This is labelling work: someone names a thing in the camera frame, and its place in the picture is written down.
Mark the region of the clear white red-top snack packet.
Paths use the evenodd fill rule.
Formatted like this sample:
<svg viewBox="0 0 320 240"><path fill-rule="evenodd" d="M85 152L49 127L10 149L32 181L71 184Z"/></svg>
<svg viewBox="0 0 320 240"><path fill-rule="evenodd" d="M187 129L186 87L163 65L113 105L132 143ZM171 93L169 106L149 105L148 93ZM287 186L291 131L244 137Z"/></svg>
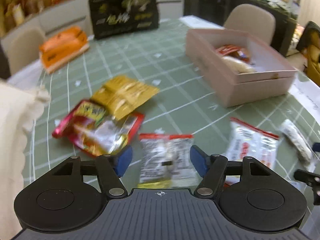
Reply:
<svg viewBox="0 0 320 240"><path fill-rule="evenodd" d="M198 175L190 160L193 135L142 133L139 140L143 158L138 188L167 189L197 185Z"/></svg>

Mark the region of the blue clear candy packet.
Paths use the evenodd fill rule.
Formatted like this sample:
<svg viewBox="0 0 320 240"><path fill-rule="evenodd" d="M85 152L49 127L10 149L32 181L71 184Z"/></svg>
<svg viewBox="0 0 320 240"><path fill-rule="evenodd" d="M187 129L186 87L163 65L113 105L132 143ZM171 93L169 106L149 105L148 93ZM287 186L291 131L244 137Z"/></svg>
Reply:
<svg viewBox="0 0 320 240"><path fill-rule="evenodd" d="M313 151L297 126L291 120L286 119L280 125L280 131L295 146L302 164L305 166L311 165L314 161Z"/></svg>

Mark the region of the red yellow snack bag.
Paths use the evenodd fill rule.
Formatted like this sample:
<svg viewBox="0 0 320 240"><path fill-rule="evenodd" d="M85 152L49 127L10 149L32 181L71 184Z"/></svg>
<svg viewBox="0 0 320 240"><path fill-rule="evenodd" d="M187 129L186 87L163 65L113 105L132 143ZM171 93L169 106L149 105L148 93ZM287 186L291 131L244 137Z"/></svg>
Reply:
<svg viewBox="0 0 320 240"><path fill-rule="evenodd" d="M93 157L114 155L130 143L143 121L139 112L117 121L105 107L83 99L60 121L52 137L67 138Z"/></svg>

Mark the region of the white red-edged snack bag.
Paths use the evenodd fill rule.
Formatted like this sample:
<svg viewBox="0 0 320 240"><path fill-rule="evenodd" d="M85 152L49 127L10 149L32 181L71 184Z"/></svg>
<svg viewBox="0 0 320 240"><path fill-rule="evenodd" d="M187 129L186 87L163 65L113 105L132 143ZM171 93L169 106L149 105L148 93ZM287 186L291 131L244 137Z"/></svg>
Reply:
<svg viewBox="0 0 320 240"><path fill-rule="evenodd" d="M263 131L237 118L230 119L231 134L224 156L229 161L242 161L244 157L253 157L273 169L279 136Z"/></svg>

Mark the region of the green grid tablecloth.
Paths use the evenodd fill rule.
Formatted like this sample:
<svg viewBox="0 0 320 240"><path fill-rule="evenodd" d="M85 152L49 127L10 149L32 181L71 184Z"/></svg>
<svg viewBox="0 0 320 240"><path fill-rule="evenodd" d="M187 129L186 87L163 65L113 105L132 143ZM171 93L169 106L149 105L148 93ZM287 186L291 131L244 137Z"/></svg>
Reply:
<svg viewBox="0 0 320 240"><path fill-rule="evenodd" d="M163 20L159 29L91 40L89 51L58 72L23 74L24 81L44 86L51 102L35 122L25 149L23 185L29 185L64 159L80 152L68 140L57 140L52 131L81 100L90 97L108 79L126 75L159 88L145 103L143 133L192 134L208 154L222 154L228 146L231 117L263 130L278 133L280 124L291 120L309 142L319 141L318 107L303 89L300 75L283 96L246 105L222 107L216 93L185 55L189 28L199 20Z"/></svg>

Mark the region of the pink open storage box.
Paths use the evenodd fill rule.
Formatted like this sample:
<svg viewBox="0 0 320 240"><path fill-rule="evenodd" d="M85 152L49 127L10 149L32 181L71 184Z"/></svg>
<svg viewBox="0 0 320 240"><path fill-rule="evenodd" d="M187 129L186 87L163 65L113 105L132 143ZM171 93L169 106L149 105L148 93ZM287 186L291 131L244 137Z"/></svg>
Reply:
<svg viewBox="0 0 320 240"><path fill-rule="evenodd" d="M225 107L286 94L297 70L262 40L229 29L190 29L185 53Z"/></svg>

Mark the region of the bread roll in box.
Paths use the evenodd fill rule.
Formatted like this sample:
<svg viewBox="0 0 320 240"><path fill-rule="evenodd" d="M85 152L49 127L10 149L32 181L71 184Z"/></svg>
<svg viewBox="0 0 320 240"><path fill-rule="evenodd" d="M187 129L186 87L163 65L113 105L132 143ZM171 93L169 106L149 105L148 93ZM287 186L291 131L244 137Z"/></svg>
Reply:
<svg viewBox="0 0 320 240"><path fill-rule="evenodd" d="M255 73L256 70L249 64L231 56L223 56L222 61L234 72L238 74Z"/></svg>

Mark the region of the cream tote bag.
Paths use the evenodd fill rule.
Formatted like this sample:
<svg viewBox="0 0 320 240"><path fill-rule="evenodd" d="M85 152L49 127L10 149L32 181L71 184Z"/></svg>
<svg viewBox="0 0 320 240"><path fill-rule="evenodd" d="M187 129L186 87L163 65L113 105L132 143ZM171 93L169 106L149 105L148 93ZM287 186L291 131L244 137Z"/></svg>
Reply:
<svg viewBox="0 0 320 240"><path fill-rule="evenodd" d="M34 122L51 100L44 86L21 90L1 82L1 239L12 239L21 231L14 200L23 189L23 151Z"/></svg>

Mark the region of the dark display cabinet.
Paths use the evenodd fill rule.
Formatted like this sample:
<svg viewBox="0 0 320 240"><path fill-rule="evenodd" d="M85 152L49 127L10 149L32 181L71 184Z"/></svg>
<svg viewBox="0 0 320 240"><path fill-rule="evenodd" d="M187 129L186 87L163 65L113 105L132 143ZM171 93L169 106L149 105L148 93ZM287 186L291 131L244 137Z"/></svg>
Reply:
<svg viewBox="0 0 320 240"><path fill-rule="evenodd" d="M291 39L297 26L296 19L281 9L274 9L258 0L232 0L232 9L241 4L251 4L271 13L276 19L276 27L272 38L271 47L281 55L286 56L289 51Z"/></svg>

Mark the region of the orange tissue pack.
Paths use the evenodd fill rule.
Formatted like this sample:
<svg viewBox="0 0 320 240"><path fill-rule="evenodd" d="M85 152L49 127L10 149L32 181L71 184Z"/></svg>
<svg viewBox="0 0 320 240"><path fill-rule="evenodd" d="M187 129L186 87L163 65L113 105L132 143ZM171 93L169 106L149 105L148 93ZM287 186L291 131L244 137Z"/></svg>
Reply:
<svg viewBox="0 0 320 240"><path fill-rule="evenodd" d="M52 74L88 49L86 33L79 26L72 26L44 42L39 56L45 72Z"/></svg>

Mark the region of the beige chair right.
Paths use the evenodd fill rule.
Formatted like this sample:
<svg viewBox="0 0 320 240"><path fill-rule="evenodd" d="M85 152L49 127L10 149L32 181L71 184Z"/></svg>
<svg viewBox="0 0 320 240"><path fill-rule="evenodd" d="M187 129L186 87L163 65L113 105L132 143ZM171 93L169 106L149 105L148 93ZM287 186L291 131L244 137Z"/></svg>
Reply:
<svg viewBox="0 0 320 240"><path fill-rule="evenodd" d="M271 13L260 7L241 4L231 11L223 27L246 31L270 45L274 36L276 19Z"/></svg>

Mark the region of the beige chair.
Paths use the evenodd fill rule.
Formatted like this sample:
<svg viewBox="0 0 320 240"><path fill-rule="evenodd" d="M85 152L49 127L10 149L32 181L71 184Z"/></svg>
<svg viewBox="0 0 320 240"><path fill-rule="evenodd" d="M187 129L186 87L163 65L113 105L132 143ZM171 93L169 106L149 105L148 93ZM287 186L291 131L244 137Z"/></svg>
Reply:
<svg viewBox="0 0 320 240"><path fill-rule="evenodd" d="M270 45L274 36L276 19L271 13L260 7L241 4L231 11L223 27L246 31Z"/></svg>
<svg viewBox="0 0 320 240"><path fill-rule="evenodd" d="M38 60L39 47L45 41L45 33L39 27L32 27L18 34L7 51L10 74L14 75L28 64Z"/></svg>

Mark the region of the beige chair left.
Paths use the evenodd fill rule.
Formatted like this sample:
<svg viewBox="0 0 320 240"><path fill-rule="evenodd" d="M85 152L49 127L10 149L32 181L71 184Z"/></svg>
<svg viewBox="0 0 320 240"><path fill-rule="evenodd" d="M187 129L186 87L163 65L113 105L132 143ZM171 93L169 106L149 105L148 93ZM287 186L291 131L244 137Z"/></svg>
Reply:
<svg viewBox="0 0 320 240"><path fill-rule="evenodd" d="M38 60L39 47L45 41L45 33L39 27L32 27L18 34L7 51L10 74L14 75L28 64Z"/></svg>

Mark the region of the black gift box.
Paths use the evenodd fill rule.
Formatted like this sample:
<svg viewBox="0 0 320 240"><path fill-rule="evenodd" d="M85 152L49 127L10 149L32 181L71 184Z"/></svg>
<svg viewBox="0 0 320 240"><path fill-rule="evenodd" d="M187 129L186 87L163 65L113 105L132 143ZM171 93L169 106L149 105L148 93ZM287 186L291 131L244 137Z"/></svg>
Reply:
<svg viewBox="0 0 320 240"><path fill-rule="evenodd" d="M97 40L159 27L157 0L89 0L88 5Z"/></svg>

